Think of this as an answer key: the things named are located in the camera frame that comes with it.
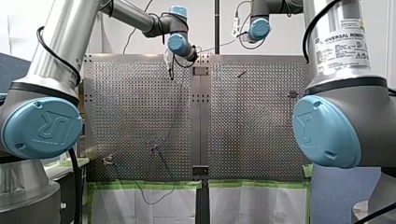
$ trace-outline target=green tape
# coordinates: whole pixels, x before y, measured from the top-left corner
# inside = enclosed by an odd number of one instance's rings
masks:
[[[172,189],[174,183],[171,182],[148,182],[148,181],[130,181],[117,180],[114,182],[97,182],[88,183],[91,189]],[[200,189],[201,181],[181,181],[175,182],[175,189]]]
[[[148,181],[135,181],[141,189],[159,189],[169,190],[173,189],[174,183],[169,182],[148,182]],[[88,183],[87,189],[87,206],[88,206],[88,224],[92,224],[92,201],[93,194],[97,190],[107,189],[139,189],[134,181],[131,180],[116,180],[114,182],[96,182]],[[202,187],[201,181],[180,181],[175,182],[175,189],[200,189]]]
[[[308,184],[306,189],[306,208],[305,208],[305,221],[306,224],[311,223],[311,183]]]
[[[309,181],[305,182],[277,182],[263,180],[210,180],[211,189],[241,188],[243,186],[273,188],[273,189],[307,189]]]
[[[303,170],[305,178],[311,178],[314,166],[312,164],[303,165]]]
[[[87,158],[79,158],[79,159],[77,159],[78,164],[81,164],[81,163],[83,163],[84,161],[89,161],[89,160],[90,160],[90,159],[87,159]],[[66,166],[66,167],[73,167],[71,161],[62,161],[60,165],[61,165],[61,166]]]

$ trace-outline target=wire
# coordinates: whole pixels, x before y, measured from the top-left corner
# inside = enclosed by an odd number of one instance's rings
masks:
[[[189,25],[187,24],[186,20],[185,20],[183,17],[181,17],[180,15],[177,15],[176,13],[172,13],[172,12],[163,12],[163,13],[161,14],[161,16],[163,16],[163,15],[169,15],[169,16],[175,17],[175,18],[178,19],[181,23],[183,23],[183,24],[187,27],[187,31],[189,31]]]
[[[244,33],[242,33],[242,34],[239,34],[239,35],[236,36],[236,39],[234,39],[234,40],[232,40],[232,41],[229,41],[229,42],[227,42],[227,43],[225,43],[225,44],[220,44],[219,47],[224,47],[224,46],[230,45],[230,44],[232,44],[233,42],[235,42],[239,36],[245,35],[245,34],[247,34],[247,33],[248,33],[248,32],[244,32]],[[201,51],[199,51],[199,52],[197,52],[197,53],[207,52],[207,51],[210,51],[210,50],[215,49],[215,48],[216,48],[216,47],[211,48],[211,49],[204,49],[204,50],[201,50]]]
[[[76,75],[76,77],[77,77],[76,86],[78,86],[79,82],[81,81],[81,76],[79,75],[79,71],[71,63],[69,63],[68,61],[59,57],[50,47],[47,46],[47,44],[44,42],[44,39],[43,39],[43,35],[42,35],[43,30],[44,30],[44,26],[41,26],[40,28],[37,29],[36,35],[37,35],[38,43],[40,43],[41,46],[43,46],[43,48],[50,55],[52,55],[54,58],[56,58],[61,63],[63,63],[67,68],[69,68],[71,70],[72,74],[74,73],[74,75]]]
[[[172,64],[172,72],[173,72],[173,75],[174,75],[175,72],[174,72],[174,65],[173,65],[173,64]],[[186,79],[186,75],[183,74],[183,78],[182,78],[182,81],[181,81],[180,90],[179,90],[179,92],[178,92],[179,98],[178,98],[178,102],[177,102],[177,111],[180,109],[181,100],[182,100],[182,94],[181,94],[181,92],[182,92],[183,87],[184,87],[185,79]],[[175,191],[175,188],[176,188],[176,180],[175,180],[175,177],[173,176],[171,170],[169,169],[168,163],[166,162],[166,159],[163,157],[163,153],[162,153],[162,151],[161,151],[161,147],[163,147],[163,145],[168,141],[168,139],[169,139],[169,137],[170,137],[170,135],[171,135],[171,132],[174,130],[175,123],[176,123],[176,115],[177,115],[177,112],[174,114],[171,128],[169,129],[169,132],[167,133],[167,135],[165,136],[165,138],[163,139],[163,141],[162,141],[159,145],[156,145],[156,146],[154,146],[154,148],[151,149],[152,152],[153,152],[153,151],[157,151],[157,152],[158,152],[158,155],[160,156],[160,159],[161,159],[161,161],[163,162],[163,166],[165,167],[166,172],[170,175],[170,177],[171,177],[171,179],[172,179],[172,181],[173,181],[172,190],[171,190],[170,192],[164,194],[164,195],[163,195],[159,200],[157,200],[156,202],[150,203],[150,202],[146,199],[146,196],[145,196],[145,194],[144,194],[143,189],[140,187],[140,185],[137,183],[137,181],[134,180],[134,183],[137,185],[137,187],[139,188],[140,192],[142,193],[143,200],[144,200],[145,203],[148,204],[148,205],[154,205],[154,204],[156,204],[156,203],[159,203],[159,202],[162,201],[166,196],[172,194],[172,193]],[[116,162],[111,162],[111,164],[114,164],[115,167],[116,167],[116,169],[117,169],[117,166],[120,166],[120,164],[119,164],[119,163],[116,163]]]
[[[104,5],[102,5],[101,7],[99,7],[99,11],[101,11],[102,9],[104,9],[105,7],[108,6],[108,4],[110,4],[113,0],[109,0],[108,2],[106,2]]]
[[[303,39],[303,53],[306,60],[306,63],[309,63],[309,56],[307,52],[307,46],[309,44],[309,37],[311,37],[312,32],[314,31],[316,25],[318,24],[319,20],[326,15],[335,4],[341,2],[342,0],[333,0],[330,2],[325,8],[323,8],[318,15],[314,17],[314,19],[309,23],[308,27],[305,30],[304,39]]]
[[[244,23],[242,24],[242,27],[245,26],[245,24],[247,23],[249,17],[250,17],[250,14],[247,15],[247,18],[245,19]],[[262,42],[261,42],[259,45],[255,46],[255,47],[253,47],[253,48],[250,48],[250,47],[245,46],[244,43],[242,42],[242,39],[241,39],[241,36],[242,36],[242,34],[243,34],[243,33],[242,33],[242,30],[243,30],[243,28],[241,29],[241,33],[239,34],[238,38],[239,38],[239,43],[241,43],[241,46],[244,47],[244,49],[257,49],[257,48],[259,48],[259,47],[264,43],[265,38],[262,40]]]
[[[174,61],[173,61],[173,63],[174,63],[174,62],[176,62],[177,65],[180,66],[180,67],[182,67],[182,68],[191,68],[193,65],[195,65],[195,61],[192,62],[192,63],[189,64],[189,65],[182,65],[181,63],[179,63],[179,62],[177,61],[177,58],[176,58],[175,54],[174,54]]]
[[[149,1],[148,1],[148,4],[146,5],[145,11],[147,11],[147,10],[149,9],[149,6],[151,5],[152,1],[153,1],[153,0],[149,0]],[[131,41],[131,37],[132,37],[132,35],[134,34],[135,31],[136,31],[136,28],[134,28],[134,29],[132,30],[132,32],[129,34],[128,40],[127,40],[127,42],[126,42],[126,44],[125,44],[125,47],[124,47],[124,50],[122,51],[122,54],[125,54],[125,51],[126,51],[126,49],[128,48],[129,42]]]
[[[155,201],[154,203],[150,203],[150,202],[146,199],[145,192],[143,191],[143,189],[140,187],[140,185],[137,183],[137,181],[134,180],[134,183],[137,185],[137,187],[139,188],[139,190],[140,190],[140,192],[141,192],[141,194],[142,194],[143,200],[144,200],[145,203],[148,204],[148,205],[154,205],[154,204],[159,203],[159,202],[162,201],[165,197],[167,197],[168,195],[171,195],[171,194],[175,191],[175,188],[176,188],[176,181],[175,181],[175,178],[174,178],[174,176],[173,176],[171,170],[169,169],[168,163],[166,162],[165,158],[163,157],[163,154],[161,153],[161,151],[160,151],[160,150],[157,150],[157,152],[158,152],[158,155],[159,155],[160,158],[161,158],[161,161],[163,162],[163,166],[165,167],[166,172],[167,172],[167,173],[171,176],[171,178],[172,178],[173,187],[172,187],[172,190],[171,190],[171,191],[169,191],[169,192],[167,192],[166,194],[164,194],[160,199],[158,199],[158,200]],[[118,163],[116,163],[116,162],[114,163],[114,165],[115,165],[116,169],[117,169],[118,166],[120,166],[120,165],[119,165]]]
[[[149,15],[157,18],[158,29],[160,30],[160,33],[163,36],[163,45],[165,45],[165,30],[163,29],[163,22],[161,21],[161,18],[155,13],[149,13]]]
[[[396,209],[396,203],[390,204],[390,205],[370,214],[369,216],[365,217],[364,219],[355,222],[355,224],[364,224],[364,223],[366,223],[370,220],[373,220],[376,217],[382,216],[394,209]]]
[[[78,160],[76,156],[76,152],[73,148],[69,150],[70,160],[72,161],[73,165],[73,172],[75,175],[75,191],[76,191],[76,210],[75,210],[75,217],[74,223],[80,223],[81,217],[81,208],[82,208],[82,190],[81,190],[81,171],[78,168]]]
[[[220,44],[219,47],[224,47],[224,46],[230,45],[230,44],[232,44],[232,43],[235,42],[235,41],[236,41],[236,39],[234,39],[234,40],[232,40],[232,41],[230,41],[230,42],[227,42],[227,43],[225,43],[225,44]],[[202,52],[210,51],[210,50],[215,49],[215,48],[216,48],[216,47],[211,48],[211,49],[204,49],[204,50],[201,50],[201,51],[199,51],[199,52],[197,52],[197,53],[202,53]]]
[[[304,7],[304,6],[296,4],[292,0],[286,0],[286,4],[288,4],[289,6],[294,6],[294,7]]]
[[[388,91],[389,91],[390,93],[396,94],[396,90],[394,90],[394,89],[388,88]]]
[[[238,7],[236,7],[236,11],[235,11],[235,17],[238,18],[239,17],[239,8],[244,5],[245,3],[251,3],[251,1],[243,1],[241,3],[239,3]]]

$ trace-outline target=vertical metal post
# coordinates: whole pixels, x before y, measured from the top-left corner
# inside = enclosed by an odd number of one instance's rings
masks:
[[[194,178],[202,181],[202,187],[196,190],[195,223],[210,224],[210,203],[209,203],[209,168],[208,168],[208,135],[210,121],[210,55],[199,55],[198,61],[192,68],[192,79],[194,86],[199,84],[199,89],[195,88],[192,99],[193,105],[197,105],[199,120],[199,166],[193,168]]]
[[[215,54],[220,54],[220,0],[215,0]]]

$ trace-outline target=ur logo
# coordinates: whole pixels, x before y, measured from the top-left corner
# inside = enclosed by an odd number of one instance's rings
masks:
[[[34,141],[63,145],[66,142],[72,119],[65,115],[45,111],[41,115]]]
[[[301,128],[303,129],[303,137],[304,137],[303,147],[312,147],[311,146],[312,136],[307,129],[307,126],[311,125],[312,122],[314,121],[314,118],[312,118],[311,116],[311,112],[297,116],[297,120],[301,125]]]

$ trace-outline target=white wall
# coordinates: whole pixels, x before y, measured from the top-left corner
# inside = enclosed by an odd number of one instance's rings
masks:
[[[129,0],[138,7],[144,8],[148,0]],[[242,0],[220,1],[220,43],[226,43],[231,38],[235,8]],[[389,67],[392,62],[389,43],[389,13],[394,12],[394,0],[361,1],[366,23],[367,41],[371,53],[372,69],[375,74],[389,78]],[[190,42],[203,49],[214,47],[214,1],[213,0],[154,0],[149,12],[161,14],[172,5],[182,5],[188,10]],[[249,5],[243,5],[240,10],[241,20],[249,12]],[[286,15],[275,15],[270,20],[273,30],[264,45],[256,50],[243,49],[238,41],[220,49],[221,54],[266,54],[266,55],[302,55],[302,39],[304,35],[304,16],[297,15],[289,19]],[[122,53],[128,34],[133,28],[119,21],[104,16],[104,52]],[[137,31],[131,39],[127,53],[163,53],[161,38],[146,39]]]
[[[36,30],[45,25],[54,0],[0,0],[0,52],[31,61]],[[88,52],[102,52],[102,29],[96,20]]]

